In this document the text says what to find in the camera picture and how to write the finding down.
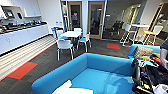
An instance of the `bar stool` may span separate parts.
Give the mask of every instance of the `bar stool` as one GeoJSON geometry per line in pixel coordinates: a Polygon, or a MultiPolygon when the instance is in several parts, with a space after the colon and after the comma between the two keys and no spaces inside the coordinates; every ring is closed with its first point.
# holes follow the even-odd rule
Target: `bar stool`
{"type": "Polygon", "coordinates": [[[146,41],[148,40],[148,43],[151,43],[154,45],[155,43],[155,39],[156,39],[156,35],[158,35],[160,33],[160,31],[162,30],[163,26],[155,26],[154,29],[153,29],[153,32],[152,31],[144,31],[144,33],[146,35],[148,35],[145,39],[145,41],[143,42],[143,45],[146,43],[146,41]],[[150,35],[154,36],[153,38],[153,42],[150,41],[150,35]]]}
{"type": "Polygon", "coordinates": [[[130,29],[131,29],[131,25],[127,24],[126,27],[125,27],[125,31],[128,34],[126,35],[126,38],[124,39],[124,36],[125,36],[125,33],[126,33],[125,32],[124,35],[122,36],[121,40],[120,40],[120,43],[123,43],[123,46],[124,46],[125,43],[129,43],[129,40],[133,41],[133,44],[134,44],[135,36],[136,36],[137,31],[130,31],[130,29]],[[134,33],[134,36],[131,39],[131,38],[129,38],[129,35],[132,34],[132,33],[134,33]]]}

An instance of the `kitchen counter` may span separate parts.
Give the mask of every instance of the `kitchen counter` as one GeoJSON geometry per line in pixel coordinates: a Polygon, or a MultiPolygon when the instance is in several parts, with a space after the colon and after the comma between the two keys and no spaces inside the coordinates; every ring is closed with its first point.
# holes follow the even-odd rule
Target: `kitchen counter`
{"type": "Polygon", "coordinates": [[[32,28],[32,27],[41,26],[41,25],[46,25],[46,24],[47,23],[36,24],[36,25],[27,25],[27,26],[18,26],[18,27],[15,27],[13,29],[7,29],[3,32],[0,32],[0,34],[4,34],[4,33],[8,33],[8,32],[14,32],[14,31],[23,30],[23,29],[32,28]]]}

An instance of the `glass door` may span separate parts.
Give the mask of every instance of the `glass door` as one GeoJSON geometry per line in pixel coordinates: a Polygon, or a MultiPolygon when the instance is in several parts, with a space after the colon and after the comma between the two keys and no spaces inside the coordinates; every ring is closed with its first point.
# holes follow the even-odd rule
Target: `glass door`
{"type": "Polygon", "coordinates": [[[89,1],[88,32],[90,32],[90,38],[101,38],[103,13],[104,1],[89,1]]]}
{"type": "Polygon", "coordinates": [[[68,2],[70,30],[82,27],[82,2],[68,2]]]}

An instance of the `red carpet tile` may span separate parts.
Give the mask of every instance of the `red carpet tile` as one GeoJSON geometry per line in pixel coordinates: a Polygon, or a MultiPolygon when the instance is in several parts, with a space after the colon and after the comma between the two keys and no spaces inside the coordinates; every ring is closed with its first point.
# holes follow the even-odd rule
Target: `red carpet tile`
{"type": "Polygon", "coordinates": [[[112,43],[107,43],[107,48],[120,49],[120,47],[118,46],[118,44],[112,44],[112,43]]]}
{"type": "Polygon", "coordinates": [[[18,69],[13,71],[11,74],[9,74],[7,77],[15,78],[15,79],[21,79],[24,75],[26,75],[29,71],[31,71],[35,66],[38,64],[26,62],[22,66],[20,66],[18,69]]]}

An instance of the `red object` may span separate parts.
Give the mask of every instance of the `red object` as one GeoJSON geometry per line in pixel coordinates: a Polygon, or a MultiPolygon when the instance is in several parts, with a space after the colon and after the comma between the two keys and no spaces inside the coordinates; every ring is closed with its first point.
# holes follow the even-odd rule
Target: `red object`
{"type": "Polygon", "coordinates": [[[21,79],[24,75],[26,75],[29,71],[31,71],[35,66],[38,64],[26,62],[22,66],[20,66],[18,69],[13,71],[11,74],[9,74],[7,77],[15,78],[15,79],[21,79]]]}
{"type": "Polygon", "coordinates": [[[161,63],[161,60],[160,58],[157,58],[157,57],[152,57],[152,60],[154,60],[154,62],[160,64],[161,63]]]}
{"type": "Polygon", "coordinates": [[[74,16],[77,16],[77,13],[74,13],[74,16]]]}
{"type": "Polygon", "coordinates": [[[112,43],[107,43],[107,48],[120,49],[120,47],[118,46],[118,44],[112,44],[112,43]]]}

